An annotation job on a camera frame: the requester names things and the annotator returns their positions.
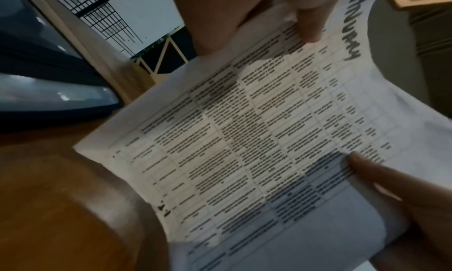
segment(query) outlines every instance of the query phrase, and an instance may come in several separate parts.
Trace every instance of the person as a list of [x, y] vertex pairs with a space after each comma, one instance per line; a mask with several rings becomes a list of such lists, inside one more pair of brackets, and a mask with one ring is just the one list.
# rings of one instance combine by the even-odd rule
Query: person
[[[237, 28], [271, 0], [174, 0], [200, 55], [221, 49]], [[306, 42], [321, 39], [323, 26], [338, 0], [285, 0], [297, 11], [298, 31]], [[382, 253], [374, 263], [384, 270], [450, 270], [452, 268], [452, 191], [375, 164], [360, 154], [349, 164], [362, 179], [399, 198], [418, 231]]]

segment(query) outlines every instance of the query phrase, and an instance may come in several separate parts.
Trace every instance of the floor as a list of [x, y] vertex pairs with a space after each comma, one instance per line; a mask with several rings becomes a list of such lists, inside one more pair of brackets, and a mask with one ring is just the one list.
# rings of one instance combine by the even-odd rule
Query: floor
[[407, 11], [396, 10], [388, 0], [374, 3], [368, 31], [372, 57], [387, 80], [430, 104], [408, 17]]

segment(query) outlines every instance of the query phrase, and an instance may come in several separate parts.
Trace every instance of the wooden table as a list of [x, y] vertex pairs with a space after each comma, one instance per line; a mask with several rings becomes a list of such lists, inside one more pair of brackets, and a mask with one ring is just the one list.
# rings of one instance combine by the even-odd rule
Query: wooden table
[[[56, 0], [31, 1], [125, 104], [154, 84]], [[0, 135], [0, 270], [168, 270], [150, 205], [72, 149], [102, 121]], [[395, 244], [372, 262], [378, 270], [434, 270], [422, 254]]]

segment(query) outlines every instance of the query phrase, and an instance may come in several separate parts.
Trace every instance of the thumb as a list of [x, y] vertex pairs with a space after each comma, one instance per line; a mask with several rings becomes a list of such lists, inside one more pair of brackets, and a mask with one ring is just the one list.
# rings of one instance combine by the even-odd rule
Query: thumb
[[413, 206], [448, 207], [452, 191], [374, 163], [357, 152], [348, 157], [351, 168], [362, 179], [376, 183]]

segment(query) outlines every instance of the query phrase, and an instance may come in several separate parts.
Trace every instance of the white paper sheet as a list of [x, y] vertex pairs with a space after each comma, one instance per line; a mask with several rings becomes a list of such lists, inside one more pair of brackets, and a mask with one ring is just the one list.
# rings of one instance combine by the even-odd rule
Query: white paper sheet
[[371, 60], [374, 0], [340, 0], [303, 44], [273, 8], [75, 149], [155, 209], [174, 270], [352, 270], [408, 220], [344, 154], [452, 186], [452, 124]]

